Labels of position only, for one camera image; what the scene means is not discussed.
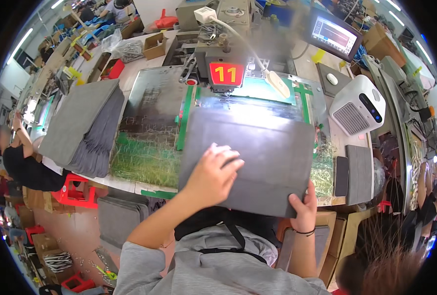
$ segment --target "bracelet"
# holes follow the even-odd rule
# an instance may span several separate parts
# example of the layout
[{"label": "bracelet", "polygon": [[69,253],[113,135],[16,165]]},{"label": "bracelet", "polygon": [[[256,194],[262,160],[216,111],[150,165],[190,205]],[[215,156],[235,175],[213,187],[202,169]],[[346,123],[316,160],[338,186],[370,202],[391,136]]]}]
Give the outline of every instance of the bracelet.
[{"label": "bracelet", "polygon": [[305,236],[311,236],[311,235],[313,235],[313,234],[315,233],[315,227],[313,228],[313,230],[311,230],[311,231],[308,232],[308,233],[301,233],[301,232],[298,232],[298,231],[295,230],[295,229],[294,229],[294,233],[298,233],[298,234],[305,235]]}]

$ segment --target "white mouse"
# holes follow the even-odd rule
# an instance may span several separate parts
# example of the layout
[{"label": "white mouse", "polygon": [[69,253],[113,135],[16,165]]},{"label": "white mouse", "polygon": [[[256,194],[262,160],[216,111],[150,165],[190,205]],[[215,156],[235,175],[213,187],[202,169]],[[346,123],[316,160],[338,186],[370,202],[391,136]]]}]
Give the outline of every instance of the white mouse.
[{"label": "white mouse", "polygon": [[332,83],[332,85],[337,85],[338,84],[338,79],[337,77],[335,77],[334,74],[327,74],[327,80]]}]

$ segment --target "yellow number 11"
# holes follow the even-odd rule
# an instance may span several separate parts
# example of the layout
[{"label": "yellow number 11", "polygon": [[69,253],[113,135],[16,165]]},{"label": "yellow number 11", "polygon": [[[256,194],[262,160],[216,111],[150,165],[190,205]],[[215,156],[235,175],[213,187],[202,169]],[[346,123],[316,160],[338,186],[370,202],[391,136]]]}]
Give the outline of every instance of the yellow number 11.
[{"label": "yellow number 11", "polygon": [[[220,80],[220,82],[223,82],[224,81],[224,78],[223,78],[223,67],[218,67],[218,68],[216,68],[215,69],[215,72],[218,72],[218,74],[219,74],[219,80]],[[231,79],[231,82],[232,83],[235,83],[235,78],[236,78],[236,68],[229,68],[228,70],[227,70],[227,73],[232,73],[232,79]]]}]

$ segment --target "black smartphone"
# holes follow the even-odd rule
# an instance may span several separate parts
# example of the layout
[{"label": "black smartphone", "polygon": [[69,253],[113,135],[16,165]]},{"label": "black smartphone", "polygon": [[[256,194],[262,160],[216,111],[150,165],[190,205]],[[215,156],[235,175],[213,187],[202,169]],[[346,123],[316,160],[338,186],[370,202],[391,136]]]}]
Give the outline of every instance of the black smartphone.
[{"label": "black smartphone", "polygon": [[337,156],[335,158],[335,197],[345,197],[348,194],[348,158]]}]

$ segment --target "red sign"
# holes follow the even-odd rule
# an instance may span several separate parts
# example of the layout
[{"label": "red sign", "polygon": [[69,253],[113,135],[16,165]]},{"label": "red sign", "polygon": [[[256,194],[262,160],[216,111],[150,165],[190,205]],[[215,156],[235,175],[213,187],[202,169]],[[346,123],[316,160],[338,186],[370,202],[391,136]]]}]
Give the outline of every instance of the red sign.
[{"label": "red sign", "polygon": [[241,85],[244,65],[234,65],[225,63],[210,63],[210,76],[215,85]]}]

